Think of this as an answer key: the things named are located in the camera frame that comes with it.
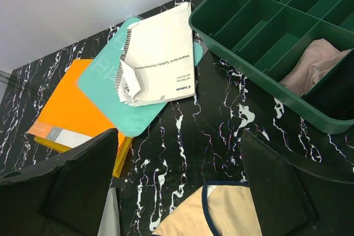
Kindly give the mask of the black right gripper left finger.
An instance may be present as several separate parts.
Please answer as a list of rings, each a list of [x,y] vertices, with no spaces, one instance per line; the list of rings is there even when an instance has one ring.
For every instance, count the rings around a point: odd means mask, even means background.
[[[1,235],[97,235],[118,131],[1,177]]]

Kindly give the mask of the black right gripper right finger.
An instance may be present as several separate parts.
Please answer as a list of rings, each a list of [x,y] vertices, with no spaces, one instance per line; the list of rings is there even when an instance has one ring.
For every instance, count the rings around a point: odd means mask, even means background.
[[[353,174],[250,130],[240,152],[263,235],[353,235]]]

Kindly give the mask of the grey underwear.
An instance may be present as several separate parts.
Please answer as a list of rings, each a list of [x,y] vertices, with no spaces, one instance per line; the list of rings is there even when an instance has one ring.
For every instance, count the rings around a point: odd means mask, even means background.
[[[120,236],[119,210],[116,188],[107,192],[106,203],[103,210],[98,236]]]

